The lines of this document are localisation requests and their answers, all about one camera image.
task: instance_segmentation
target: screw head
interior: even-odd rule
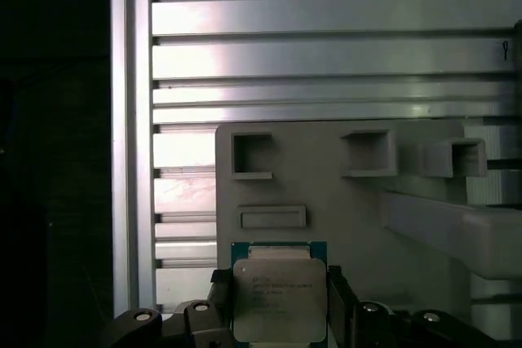
[[[208,305],[206,305],[205,303],[198,303],[194,306],[194,309],[196,311],[205,311],[206,309],[208,309]]]
[[[150,319],[150,314],[149,313],[139,313],[139,314],[136,314],[136,316],[134,318],[136,318],[136,321],[146,321],[147,319]]]
[[[374,313],[375,311],[378,310],[377,305],[374,305],[373,303],[366,303],[365,305],[362,306],[362,308],[365,309],[366,311],[368,311],[369,313]]]
[[[423,318],[428,322],[439,322],[440,317],[437,314],[426,313]]]

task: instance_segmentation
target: metal slat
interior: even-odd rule
[[[467,202],[473,205],[517,205],[522,203],[520,170],[488,170],[483,178],[466,178]]]
[[[199,223],[158,223],[158,240],[215,240],[215,222]]]
[[[157,108],[155,124],[229,121],[306,121],[334,119],[491,117],[515,114],[513,102],[442,101],[418,103],[320,103],[246,105],[217,108]]]
[[[157,107],[222,104],[498,99],[515,93],[513,81],[441,81],[425,77],[258,79],[244,81],[161,81]]]
[[[153,47],[153,77],[511,73],[503,38],[301,39]]]
[[[485,141],[488,159],[518,159],[522,156],[520,132],[516,125],[467,126],[465,131],[466,137]]]
[[[484,304],[471,306],[471,320],[475,327],[495,340],[522,339],[522,305]]]
[[[216,0],[153,4],[153,34],[511,29],[522,0]]]
[[[214,166],[214,134],[215,129],[155,134],[154,167]]]
[[[215,240],[199,240],[192,242],[157,242],[157,260],[198,260],[217,257]]]
[[[156,214],[215,214],[215,176],[158,178],[154,181]]]

